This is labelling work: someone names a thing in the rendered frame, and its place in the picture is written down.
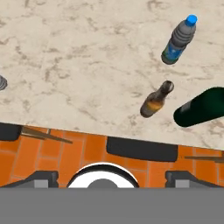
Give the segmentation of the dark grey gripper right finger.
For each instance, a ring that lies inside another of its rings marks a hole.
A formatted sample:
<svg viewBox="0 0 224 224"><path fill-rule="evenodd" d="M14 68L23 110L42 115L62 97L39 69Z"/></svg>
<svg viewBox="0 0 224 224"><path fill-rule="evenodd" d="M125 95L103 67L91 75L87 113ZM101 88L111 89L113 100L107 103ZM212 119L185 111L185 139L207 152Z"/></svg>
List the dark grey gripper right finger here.
<svg viewBox="0 0 224 224"><path fill-rule="evenodd" d="M189 171L167 171L165 178L166 188L221 188L220 185L196 178Z"/></svg>

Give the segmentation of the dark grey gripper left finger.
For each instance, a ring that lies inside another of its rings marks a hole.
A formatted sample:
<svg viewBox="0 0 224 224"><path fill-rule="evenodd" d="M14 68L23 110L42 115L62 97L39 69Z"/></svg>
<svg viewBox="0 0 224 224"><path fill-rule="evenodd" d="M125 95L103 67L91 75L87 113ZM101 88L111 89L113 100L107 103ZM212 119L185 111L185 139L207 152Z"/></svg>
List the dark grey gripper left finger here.
<svg viewBox="0 0 224 224"><path fill-rule="evenodd" d="M4 185L3 188L58 188L58 178L57 171L35 171L29 177Z"/></svg>

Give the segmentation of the brown wooden stool leg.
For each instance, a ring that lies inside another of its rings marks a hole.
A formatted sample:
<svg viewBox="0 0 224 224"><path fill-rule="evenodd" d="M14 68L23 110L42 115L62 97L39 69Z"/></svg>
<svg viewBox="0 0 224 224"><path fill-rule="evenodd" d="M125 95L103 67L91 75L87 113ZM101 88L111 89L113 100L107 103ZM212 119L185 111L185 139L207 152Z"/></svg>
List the brown wooden stool leg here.
<svg viewBox="0 0 224 224"><path fill-rule="evenodd" d="M195 159L202 161L213 161L218 164L224 164L224 156L222 157L196 157L196 156L186 156L185 159Z"/></svg>

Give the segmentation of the round white and black object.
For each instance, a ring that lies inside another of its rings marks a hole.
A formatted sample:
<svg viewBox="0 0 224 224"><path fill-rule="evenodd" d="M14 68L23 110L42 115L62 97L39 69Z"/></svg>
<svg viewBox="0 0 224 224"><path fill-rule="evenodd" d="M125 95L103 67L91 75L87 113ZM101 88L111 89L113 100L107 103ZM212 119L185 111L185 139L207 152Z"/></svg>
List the round white and black object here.
<svg viewBox="0 0 224 224"><path fill-rule="evenodd" d="M116 189L138 188L134 175L118 164L99 162L88 164L78 170L67 188Z"/></svg>

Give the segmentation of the black stool seat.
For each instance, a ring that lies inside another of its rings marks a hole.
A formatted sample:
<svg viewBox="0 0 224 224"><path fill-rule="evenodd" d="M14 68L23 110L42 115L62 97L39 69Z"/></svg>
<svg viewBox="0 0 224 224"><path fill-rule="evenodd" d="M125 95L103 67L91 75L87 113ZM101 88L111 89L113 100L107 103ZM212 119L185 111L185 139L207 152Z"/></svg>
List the black stool seat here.
<svg viewBox="0 0 224 224"><path fill-rule="evenodd" d="M178 146L175 144L109 136L107 140L107 153L124 158L156 162L175 162L178 158Z"/></svg>

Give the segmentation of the black stool with wooden leg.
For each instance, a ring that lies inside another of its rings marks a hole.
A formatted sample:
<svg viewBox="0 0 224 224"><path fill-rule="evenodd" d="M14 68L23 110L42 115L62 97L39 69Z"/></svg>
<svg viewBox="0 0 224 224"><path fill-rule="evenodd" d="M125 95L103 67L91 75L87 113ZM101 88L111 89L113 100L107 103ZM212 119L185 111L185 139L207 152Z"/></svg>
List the black stool with wooden leg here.
<svg viewBox="0 0 224 224"><path fill-rule="evenodd" d="M40 140L51 139L54 141L60 141L67 144L72 143L72 141L69 141L65 138L43 133L41 131L31 129L23 125L0 122L0 141L13 142L17 141L20 136L34 137Z"/></svg>

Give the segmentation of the dark green glass bottle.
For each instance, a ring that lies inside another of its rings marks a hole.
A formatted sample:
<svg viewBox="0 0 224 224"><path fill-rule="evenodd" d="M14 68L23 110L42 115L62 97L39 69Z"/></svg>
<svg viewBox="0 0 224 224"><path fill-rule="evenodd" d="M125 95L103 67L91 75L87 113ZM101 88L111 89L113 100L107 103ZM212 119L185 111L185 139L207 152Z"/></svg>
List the dark green glass bottle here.
<svg viewBox="0 0 224 224"><path fill-rule="evenodd" d="M175 110L173 119L180 127L211 121L224 116L224 87L211 87Z"/></svg>

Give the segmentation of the brown glass bottle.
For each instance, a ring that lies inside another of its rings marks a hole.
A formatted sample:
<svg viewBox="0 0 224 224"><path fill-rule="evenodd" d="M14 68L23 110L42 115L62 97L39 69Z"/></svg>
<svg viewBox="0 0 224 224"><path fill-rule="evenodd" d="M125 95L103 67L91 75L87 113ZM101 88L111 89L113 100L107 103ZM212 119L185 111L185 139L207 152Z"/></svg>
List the brown glass bottle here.
<svg viewBox="0 0 224 224"><path fill-rule="evenodd" d="M160 88L150 93L145 99L140 114L144 118L149 118L157 113L165 104L166 96L174 89L174 84L170 80L166 80Z"/></svg>

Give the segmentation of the grey ribbed plastic bottle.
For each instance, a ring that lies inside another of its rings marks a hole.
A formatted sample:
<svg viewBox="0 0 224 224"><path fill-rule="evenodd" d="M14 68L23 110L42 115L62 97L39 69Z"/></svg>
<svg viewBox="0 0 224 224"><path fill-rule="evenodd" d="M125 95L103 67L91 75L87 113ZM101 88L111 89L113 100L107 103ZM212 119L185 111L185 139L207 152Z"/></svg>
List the grey ribbed plastic bottle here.
<svg viewBox="0 0 224 224"><path fill-rule="evenodd" d="M7 86L7 80L2 75L0 75L0 91L4 90Z"/></svg>

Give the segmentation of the plastic bottle with blue cap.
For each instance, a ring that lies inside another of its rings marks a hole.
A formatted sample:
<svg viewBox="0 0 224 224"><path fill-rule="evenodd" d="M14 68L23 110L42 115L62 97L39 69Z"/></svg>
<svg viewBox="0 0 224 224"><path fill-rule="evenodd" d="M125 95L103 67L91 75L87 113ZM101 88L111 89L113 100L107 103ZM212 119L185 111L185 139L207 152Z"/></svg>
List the plastic bottle with blue cap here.
<svg viewBox="0 0 224 224"><path fill-rule="evenodd" d="M171 38L161 54L161 59L166 65L175 64L187 45L193 40L197 20L195 15L189 15L173 30Z"/></svg>

